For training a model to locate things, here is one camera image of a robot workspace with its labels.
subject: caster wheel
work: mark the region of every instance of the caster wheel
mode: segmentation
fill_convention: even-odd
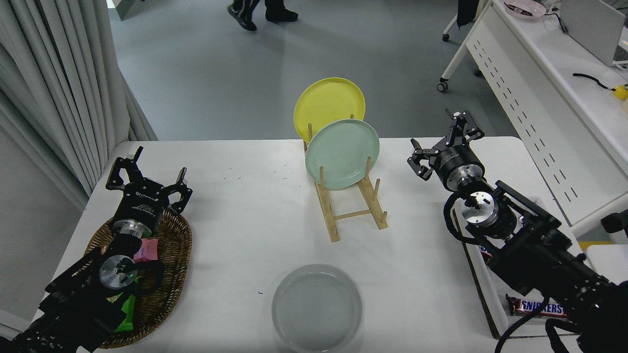
[[[436,90],[439,92],[444,92],[449,88],[449,86],[447,85],[447,82],[441,82],[438,85],[436,85]]]

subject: pink snack package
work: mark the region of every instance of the pink snack package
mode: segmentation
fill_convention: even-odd
[[[159,239],[142,239],[142,247],[133,256],[133,261],[143,263],[157,260],[157,240]]]

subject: black shoe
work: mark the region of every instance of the black shoe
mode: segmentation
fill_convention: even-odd
[[[270,22],[294,22],[299,18],[299,14],[289,9],[279,10],[266,9],[266,19]]]
[[[252,21],[248,21],[248,20],[240,18],[240,16],[237,15],[237,11],[234,10],[233,5],[229,5],[227,7],[227,12],[231,15],[231,17],[235,18],[238,24],[240,24],[240,27],[251,32],[257,31],[257,26],[255,25],[255,23],[253,23]]]

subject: green snack package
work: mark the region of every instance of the green snack package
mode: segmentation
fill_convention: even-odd
[[[115,332],[133,331],[133,309],[135,308],[135,296],[131,295],[122,305],[122,311],[126,314],[124,321]]]

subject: person's leg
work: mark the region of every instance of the person's leg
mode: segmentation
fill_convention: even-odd
[[[270,22],[294,22],[299,18],[283,5],[283,0],[264,0],[266,5],[266,19]]]
[[[227,7],[229,14],[235,18],[242,28],[247,31],[256,31],[257,26],[253,23],[253,10],[259,0],[234,0],[234,3]]]

